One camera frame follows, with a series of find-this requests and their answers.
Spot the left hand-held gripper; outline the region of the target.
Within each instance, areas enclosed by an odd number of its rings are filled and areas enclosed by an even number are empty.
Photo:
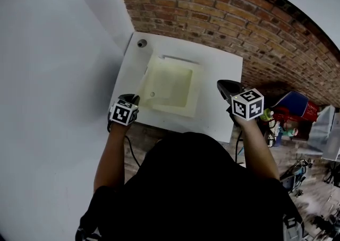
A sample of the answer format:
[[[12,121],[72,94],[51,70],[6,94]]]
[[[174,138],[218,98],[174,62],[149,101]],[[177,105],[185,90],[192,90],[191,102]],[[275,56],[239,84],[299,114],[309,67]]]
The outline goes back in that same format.
[[[118,123],[129,126],[136,119],[139,112],[140,97],[137,94],[122,94],[113,103],[108,112],[107,130],[111,131],[111,125]]]

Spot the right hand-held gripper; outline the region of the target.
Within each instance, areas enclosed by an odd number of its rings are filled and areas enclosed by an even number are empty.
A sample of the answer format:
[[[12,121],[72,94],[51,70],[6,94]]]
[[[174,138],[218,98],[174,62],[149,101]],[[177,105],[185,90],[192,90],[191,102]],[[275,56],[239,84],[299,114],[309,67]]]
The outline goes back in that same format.
[[[235,116],[249,121],[263,114],[264,96],[257,89],[241,93],[243,91],[242,84],[232,80],[218,80],[217,88],[223,99],[229,99],[230,107],[227,112],[235,124]]]

